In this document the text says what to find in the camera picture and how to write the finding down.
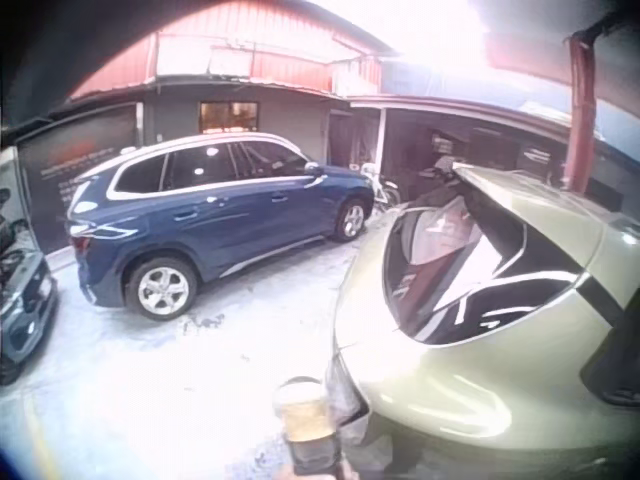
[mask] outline dark car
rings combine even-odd
[[[0,208],[9,200],[0,189]],[[39,344],[55,310],[56,282],[44,255],[20,247],[20,221],[0,215],[0,385],[14,382]]]
[[[283,138],[183,138],[79,177],[68,232],[86,298],[169,320],[198,285],[319,237],[356,238],[369,180],[319,166]]]

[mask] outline blue suv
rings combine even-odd
[[[319,237],[356,238],[373,190],[268,134],[215,134],[135,150],[79,177],[68,212],[93,304],[170,320],[198,285]]]

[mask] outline rear windshield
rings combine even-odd
[[[432,345],[504,327],[555,298],[580,273],[543,235],[465,184],[410,204],[392,229],[385,259],[398,326]]]

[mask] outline concrete floor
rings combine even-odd
[[[0,447],[26,478],[271,478],[287,455],[274,388],[323,374],[361,241],[317,242],[206,285],[168,323],[92,307],[75,265],[56,271],[49,338],[0,390]]]

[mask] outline car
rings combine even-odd
[[[3,202],[9,189],[1,189]],[[42,252],[20,242],[22,221],[2,222],[0,252],[0,385],[15,382],[55,315],[56,280]]]
[[[67,229],[84,295],[154,320],[182,315],[203,282],[322,237],[357,238],[373,205],[366,177],[265,133],[159,143],[78,183]]]
[[[612,478],[640,440],[640,226],[525,175],[454,175],[381,219],[342,286],[325,381],[347,458]]]
[[[5,203],[11,198],[11,190],[8,188],[0,188],[0,211]],[[15,232],[11,222],[9,222],[0,213],[0,254],[13,245],[15,241]]]

